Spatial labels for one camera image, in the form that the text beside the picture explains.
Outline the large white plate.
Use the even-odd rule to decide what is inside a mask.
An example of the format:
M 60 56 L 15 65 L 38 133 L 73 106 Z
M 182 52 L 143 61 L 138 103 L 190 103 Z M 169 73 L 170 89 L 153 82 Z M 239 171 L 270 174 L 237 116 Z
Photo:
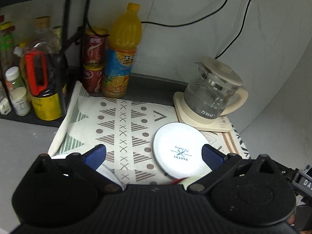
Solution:
M 67 156 L 69 155 L 69 153 L 65 153 L 65 154 L 60 154 L 60 155 L 54 155 L 52 157 L 53 160 L 58 160 L 58 159 L 65 159 Z M 96 171 L 101 174 L 102 176 L 106 177 L 107 179 L 109 179 L 110 181 L 118 184 L 121 188 L 122 191 L 125 190 L 125 185 L 119 180 L 119 178 L 113 173 L 112 170 L 110 170 L 107 166 L 104 165 L 104 163 L 102 163 L 97 169 Z

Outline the small white plate blue print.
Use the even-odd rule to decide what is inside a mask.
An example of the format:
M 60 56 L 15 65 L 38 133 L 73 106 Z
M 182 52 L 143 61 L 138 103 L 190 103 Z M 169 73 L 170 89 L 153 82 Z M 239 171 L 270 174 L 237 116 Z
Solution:
M 183 123 L 160 127 L 153 138 L 153 153 L 159 166 L 171 177 L 183 179 L 208 174 L 201 150 L 208 143 L 197 129 Z

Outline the red bowl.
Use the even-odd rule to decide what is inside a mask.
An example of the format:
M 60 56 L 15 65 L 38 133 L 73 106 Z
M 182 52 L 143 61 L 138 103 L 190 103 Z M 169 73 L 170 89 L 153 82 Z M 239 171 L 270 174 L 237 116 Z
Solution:
M 185 179 L 186 179 L 186 178 L 183 178 L 183 179 L 174 179 L 174 180 L 170 183 L 170 185 L 183 184 L 183 182 L 184 182 Z

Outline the patterned table mat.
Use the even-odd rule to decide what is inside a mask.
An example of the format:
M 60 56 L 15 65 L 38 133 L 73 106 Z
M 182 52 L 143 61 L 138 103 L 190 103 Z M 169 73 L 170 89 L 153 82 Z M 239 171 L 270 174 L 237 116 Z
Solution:
M 169 123 L 179 123 L 171 106 L 93 97 L 76 82 L 67 115 L 60 125 L 48 154 L 83 154 L 98 144 L 106 147 L 103 162 L 124 184 L 169 184 L 175 178 L 157 163 L 153 138 Z M 244 159 L 250 154 L 238 132 L 201 132 L 215 149 Z

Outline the cream kettle base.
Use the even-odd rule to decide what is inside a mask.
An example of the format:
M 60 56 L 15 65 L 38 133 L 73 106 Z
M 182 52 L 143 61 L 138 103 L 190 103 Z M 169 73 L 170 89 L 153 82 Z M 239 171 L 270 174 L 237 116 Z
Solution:
M 187 106 L 183 97 L 183 92 L 175 92 L 173 101 L 178 119 L 181 123 L 206 132 L 227 133 L 232 129 L 232 124 L 226 116 L 221 116 L 217 119 L 205 119 L 194 113 Z

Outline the lower red drink can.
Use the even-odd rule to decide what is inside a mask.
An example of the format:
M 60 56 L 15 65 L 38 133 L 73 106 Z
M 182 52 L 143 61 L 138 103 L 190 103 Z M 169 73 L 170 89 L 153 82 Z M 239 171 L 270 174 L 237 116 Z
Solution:
M 100 92 L 103 80 L 104 65 L 84 65 L 83 86 L 90 94 Z

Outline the small white pill jar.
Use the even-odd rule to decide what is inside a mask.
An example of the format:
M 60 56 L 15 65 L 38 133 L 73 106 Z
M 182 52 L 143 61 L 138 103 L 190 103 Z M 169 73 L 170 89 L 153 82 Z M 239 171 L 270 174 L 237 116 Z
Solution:
M 18 116 L 25 116 L 30 112 L 31 106 L 27 98 L 27 89 L 25 87 L 18 87 L 11 91 L 10 99 Z

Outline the clear salt shaker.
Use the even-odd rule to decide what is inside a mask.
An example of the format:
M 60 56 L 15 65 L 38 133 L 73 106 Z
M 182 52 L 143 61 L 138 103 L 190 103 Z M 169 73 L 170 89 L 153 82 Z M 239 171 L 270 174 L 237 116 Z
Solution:
M 7 115 L 11 112 L 12 108 L 8 100 L 7 94 L 3 87 L 2 82 L 0 81 L 0 113 L 2 115 Z

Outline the dark soy sauce bottle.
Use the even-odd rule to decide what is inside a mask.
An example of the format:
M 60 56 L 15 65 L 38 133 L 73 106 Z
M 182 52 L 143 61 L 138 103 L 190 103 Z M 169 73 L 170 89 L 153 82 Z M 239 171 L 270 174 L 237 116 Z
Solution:
M 35 34 L 24 48 L 25 71 L 31 103 L 36 116 L 54 121 L 62 116 L 59 93 L 66 90 L 61 79 L 60 38 L 51 29 L 51 17 L 35 19 Z

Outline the orange juice bottle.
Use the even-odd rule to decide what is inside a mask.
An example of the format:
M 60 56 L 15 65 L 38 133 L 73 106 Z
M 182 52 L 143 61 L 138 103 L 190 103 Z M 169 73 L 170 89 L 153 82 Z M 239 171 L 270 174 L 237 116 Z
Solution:
M 115 20 L 109 31 L 102 84 L 102 93 L 106 97 L 120 98 L 127 91 L 137 46 L 142 35 L 142 24 L 137 15 L 139 9 L 139 4 L 128 3 L 126 12 Z

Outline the green label sauce bottle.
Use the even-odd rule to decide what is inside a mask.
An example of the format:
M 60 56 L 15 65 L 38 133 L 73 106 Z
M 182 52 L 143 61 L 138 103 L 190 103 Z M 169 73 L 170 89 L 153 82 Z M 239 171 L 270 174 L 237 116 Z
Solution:
M 5 77 L 7 70 L 15 65 L 14 30 L 15 26 L 10 21 L 1 24 L 1 67 L 3 77 Z

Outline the black metal shelf rack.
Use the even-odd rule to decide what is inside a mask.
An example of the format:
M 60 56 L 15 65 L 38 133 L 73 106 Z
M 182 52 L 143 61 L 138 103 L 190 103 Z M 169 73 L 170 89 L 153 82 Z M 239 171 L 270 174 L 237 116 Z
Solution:
M 34 0 L 1 0 L 1 7 Z M 67 114 L 72 93 L 71 85 L 76 80 L 68 72 L 65 51 L 82 38 L 86 26 L 78 27 L 76 33 L 67 37 L 71 0 L 65 1 L 61 36 L 50 28 L 50 18 L 37 20 L 34 35 L 22 48 L 18 69 L 21 70 L 26 90 L 25 98 L 30 101 L 30 111 L 19 116 L 15 110 L 2 119 L 42 126 L 59 127 Z

